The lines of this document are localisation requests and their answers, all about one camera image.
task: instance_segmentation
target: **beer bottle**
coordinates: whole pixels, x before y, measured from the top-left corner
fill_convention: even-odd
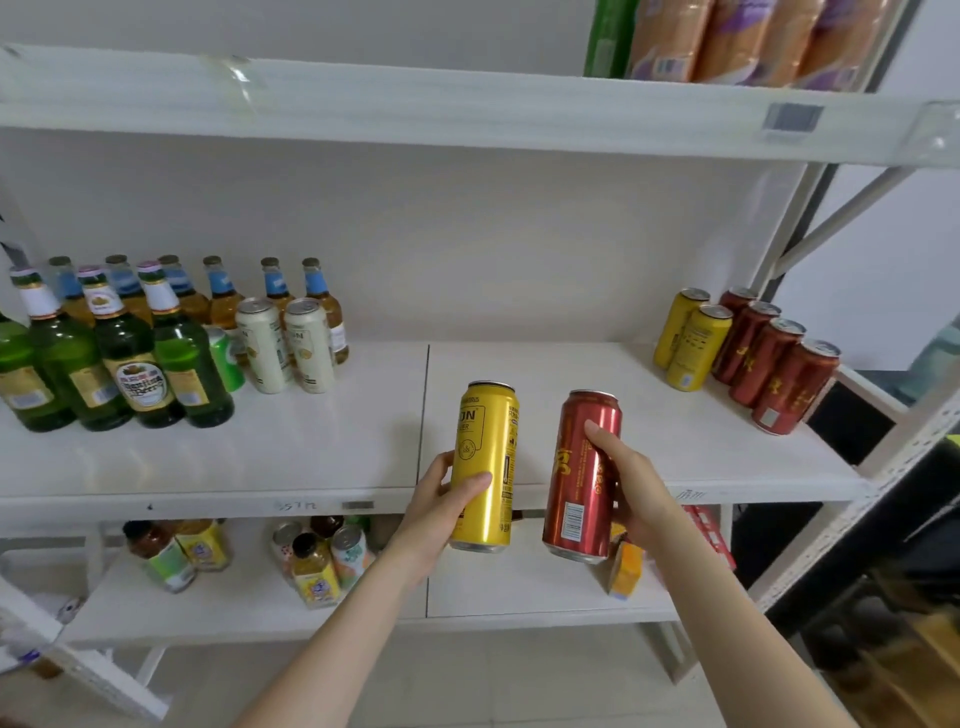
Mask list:
[[[113,290],[120,294],[124,306],[138,319],[143,319],[148,325],[154,324],[154,317],[150,313],[150,306],[143,295],[140,281],[127,262],[125,255],[108,255],[107,280]]]
[[[344,328],[344,310],[340,302],[330,294],[326,287],[324,274],[320,270],[320,261],[315,257],[303,259],[303,275],[306,277],[306,295],[317,299],[326,311],[326,324],[330,327],[330,348],[333,349],[337,364],[347,361],[350,347],[347,346],[347,330]]]
[[[205,257],[204,268],[210,281],[210,323],[227,332],[230,337],[230,352],[238,364],[246,364],[247,344],[237,328],[236,321],[237,305],[243,301],[243,296],[233,287],[233,282],[224,268],[224,261],[219,255]]]
[[[183,406],[154,358],[153,330],[127,310],[99,265],[81,266],[80,282],[97,319],[93,335],[100,355],[136,419],[151,429],[181,420]]]
[[[97,350],[93,331],[71,319],[34,268],[11,268],[11,278],[30,315],[28,336],[40,370],[89,430],[114,429],[133,413]]]
[[[0,397],[31,432],[49,432],[77,419],[40,368],[27,327],[0,313]]]
[[[86,307],[84,291],[77,282],[73,272],[73,261],[66,255],[54,255],[47,263],[53,269],[54,276],[60,287],[60,296],[63,298],[63,310],[72,319],[93,328],[94,318],[90,309]]]
[[[210,299],[203,293],[198,293],[193,287],[190,277],[180,265],[180,259],[176,255],[161,255],[158,260],[163,266],[163,272],[167,276],[170,287],[180,299],[180,308],[183,312],[198,324],[209,325]]]
[[[156,360],[195,427],[215,427],[233,416],[233,398],[220,379],[204,327],[180,308],[163,268],[155,260],[136,266],[154,312]]]

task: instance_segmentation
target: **can lid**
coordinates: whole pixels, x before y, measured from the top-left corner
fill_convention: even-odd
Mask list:
[[[680,292],[680,295],[685,299],[690,299],[691,301],[710,300],[710,293],[705,291],[703,288],[685,288]]]
[[[823,339],[804,339],[800,342],[800,345],[808,352],[815,353],[818,356],[826,356],[831,359],[840,357],[840,350]]]
[[[274,302],[270,299],[261,299],[256,296],[244,299],[237,304],[237,313],[263,313],[274,308]]]
[[[700,312],[711,319],[731,319],[733,312],[726,306],[719,303],[703,303],[700,306]]]
[[[782,331],[783,333],[794,333],[798,336],[803,336],[806,333],[806,327],[803,324],[798,324],[796,321],[791,321],[790,319],[776,318],[770,322],[770,326],[775,328],[777,331]]]

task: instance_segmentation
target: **red beer can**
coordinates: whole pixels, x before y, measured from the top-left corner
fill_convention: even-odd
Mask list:
[[[733,377],[730,397],[753,407],[784,354],[804,338],[806,328],[790,319],[774,319],[760,330]]]
[[[754,408],[754,422],[772,435],[787,435],[840,366],[840,350],[828,341],[804,339],[770,377]]]
[[[756,335],[764,325],[780,316],[780,308],[765,301],[754,301],[741,308],[735,314],[733,327],[724,342],[723,349],[713,365],[713,376],[717,381],[730,384],[733,376],[743,363],[744,356],[754,343]]]
[[[543,521],[543,542],[564,559],[599,564],[607,558],[618,475],[587,439],[584,423],[593,420],[619,437],[621,419],[616,397],[603,392],[575,389],[564,402]]]

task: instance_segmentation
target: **yellow beer can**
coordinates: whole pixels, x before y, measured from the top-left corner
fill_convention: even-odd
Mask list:
[[[710,300],[710,294],[703,288],[685,288],[673,297],[670,304],[670,313],[666,315],[666,323],[660,332],[660,340],[654,350],[654,364],[661,369],[670,366],[673,352],[680,343],[680,335],[684,332],[686,320],[702,303]]]
[[[666,370],[667,384],[682,392],[700,389],[732,322],[732,311],[716,303],[704,303],[691,313]]]
[[[460,398],[450,487],[485,471],[493,473],[493,481],[457,519],[450,537],[454,548],[497,553],[510,545],[519,417],[520,404],[514,388],[507,384],[472,381]]]

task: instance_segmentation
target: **floor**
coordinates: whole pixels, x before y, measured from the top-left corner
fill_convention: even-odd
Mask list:
[[[723,728],[703,678],[674,687],[634,625],[463,634],[395,633],[353,728]],[[164,728],[228,728],[298,644],[170,650],[152,684]],[[68,678],[0,676],[0,715],[28,728],[146,728]]]

